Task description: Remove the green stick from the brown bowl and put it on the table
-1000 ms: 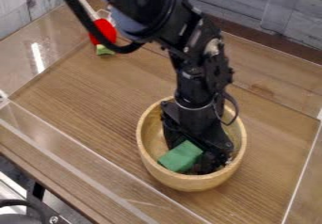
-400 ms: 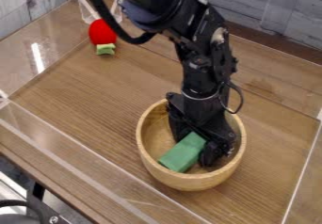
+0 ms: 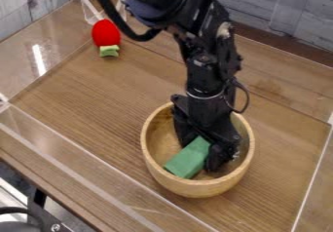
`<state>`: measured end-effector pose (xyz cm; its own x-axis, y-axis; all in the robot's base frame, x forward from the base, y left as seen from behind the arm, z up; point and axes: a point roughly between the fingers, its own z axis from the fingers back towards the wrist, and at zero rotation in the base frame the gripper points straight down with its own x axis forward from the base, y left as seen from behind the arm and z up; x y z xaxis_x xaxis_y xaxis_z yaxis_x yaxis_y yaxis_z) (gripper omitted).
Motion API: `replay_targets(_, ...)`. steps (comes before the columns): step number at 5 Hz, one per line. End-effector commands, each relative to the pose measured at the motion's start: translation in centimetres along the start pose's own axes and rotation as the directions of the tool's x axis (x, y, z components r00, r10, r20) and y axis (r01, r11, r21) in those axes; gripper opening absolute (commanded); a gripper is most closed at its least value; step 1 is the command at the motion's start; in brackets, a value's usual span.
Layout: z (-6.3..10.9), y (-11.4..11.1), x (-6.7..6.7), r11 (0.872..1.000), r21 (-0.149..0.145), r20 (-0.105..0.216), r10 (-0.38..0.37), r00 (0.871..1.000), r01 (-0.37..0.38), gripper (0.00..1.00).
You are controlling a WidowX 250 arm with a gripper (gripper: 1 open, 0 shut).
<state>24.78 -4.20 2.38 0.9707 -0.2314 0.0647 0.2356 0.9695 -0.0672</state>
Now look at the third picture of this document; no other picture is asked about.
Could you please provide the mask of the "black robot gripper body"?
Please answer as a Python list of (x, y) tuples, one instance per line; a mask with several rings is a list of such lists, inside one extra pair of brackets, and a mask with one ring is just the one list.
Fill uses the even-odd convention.
[(217, 143), (221, 146), (238, 147), (242, 137), (232, 122), (232, 111), (222, 100), (217, 97), (202, 99), (182, 95), (172, 95), (170, 100), (173, 103), (172, 114), (174, 110), (178, 110), (186, 115), (197, 135), (210, 145)]

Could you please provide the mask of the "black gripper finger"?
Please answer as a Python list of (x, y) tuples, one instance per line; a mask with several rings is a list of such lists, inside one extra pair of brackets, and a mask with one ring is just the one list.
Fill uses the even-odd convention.
[(182, 147), (196, 139), (197, 132), (194, 131), (193, 125), (189, 123), (186, 115), (178, 110), (173, 111), (173, 121), (177, 139)]
[(204, 161), (204, 169), (209, 172), (217, 172), (220, 167), (234, 159), (238, 149), (234, 145), (214, 143), (208, 148), (208, 156)]

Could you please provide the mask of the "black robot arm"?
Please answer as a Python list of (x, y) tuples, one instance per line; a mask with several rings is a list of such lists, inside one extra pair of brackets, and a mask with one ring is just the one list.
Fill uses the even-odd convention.
[(160, 32), (173, 35), (186, 65), (186, 93), (170, 97), (174, 129), (180, 143), (194, 139), (208, 141), (202, 167), (214, 172), (230, 162), (241, 143), (232, 115), (237, 90), (245, 86), (236, 74), (242, 57), (234, 42), (234, 25), (218, 0), (123, 0), (127, 11), (146, 26), (136, 33), (112, 0), (97, 0), (107, 16), (124, 34), (138, 42), (153, 39)]

